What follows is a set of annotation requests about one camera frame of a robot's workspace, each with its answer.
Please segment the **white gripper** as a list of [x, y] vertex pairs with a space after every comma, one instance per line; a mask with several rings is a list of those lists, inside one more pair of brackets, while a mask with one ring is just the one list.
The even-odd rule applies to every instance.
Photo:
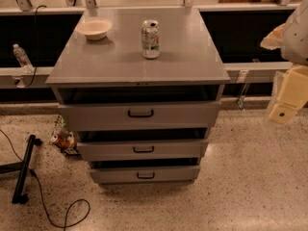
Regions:
[[308, 67], [294, 64], [286, 72], [278, 71], [274, 90], [274, 105], [269, 111], [269, 120], [286, 124], [308, 102]]

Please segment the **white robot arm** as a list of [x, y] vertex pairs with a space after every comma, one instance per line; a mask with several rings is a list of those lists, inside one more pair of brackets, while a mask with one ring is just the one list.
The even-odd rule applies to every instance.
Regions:
[[308, 102], [308, 0], [303, 0], [285, 23], [272, 30], [260, 43], [279, 49], [281, 57], [293, 66], [277, 74], [269, 120], [285, 124]]

